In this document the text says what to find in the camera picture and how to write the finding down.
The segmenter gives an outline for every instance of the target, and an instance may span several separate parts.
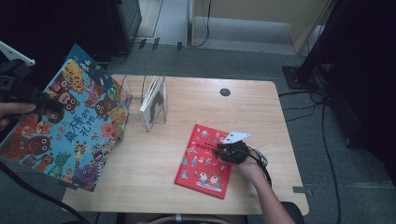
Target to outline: book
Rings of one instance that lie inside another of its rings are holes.
[[[161,112],[165,116],[166,83],[165,77],[153,77],[140,106],[140,114],[147,131],[150,131]]]
[[[78,45],[44,93],[62,112],[37,108],[23,116],[0,145],[0,157],[94,191],[122,138],[132,95]]]
[[[228,133],[195,124],[175,184],[224,199],[232,165],[213,152]]]

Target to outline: floor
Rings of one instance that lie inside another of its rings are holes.
[[[139,4],[143,20],[137,41],[160,38],[160,44],[164,45],[177,45],[177,42],[182,42],[183,46],[191,45],[189,0],[139,0]],[[194,46],[205,39],[206,21],[203,17],[196,19]],[[284,23],[210,18],[209,30],[209,39],[201,48],[296,54]],[[309,52],[319,32],[320,27],[312,34],[301,55]]]

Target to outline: gray carpet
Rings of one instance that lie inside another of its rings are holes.
[[[183,49],[151,45],[134,47],[127,58],[111,64],[110,74],[215,77],[275,82],[278,93],[289,92],[282,65],[299,66],[302,56],[219,49]],[[280,98],[283,108],[312,105],[309,94]],[[311,109],[288,110],[285,119],[309,114]],[[322,106],[312,116],[288,121],[290,139],[303,184],[307,191],[310,223],[336,223],[335,197],[329,158],[322,141]],[[370,152],[345,146],[343,131],[330,105],[325,106],[324,130],[334,165],[341,206],[342,223],[395,223],[396,193],[383,164]],[[33,186],[62,199],[64,188],[52,177],[7,163]],[[61,223],[74,219],[61,208],[31,195],[0,173],[0,223]],[[91,222],[95,213],[83,213]],[[249,216],[249,223],[262,223],[260,216]],[[98,223],[115,223],[116,215],[103,213]]]

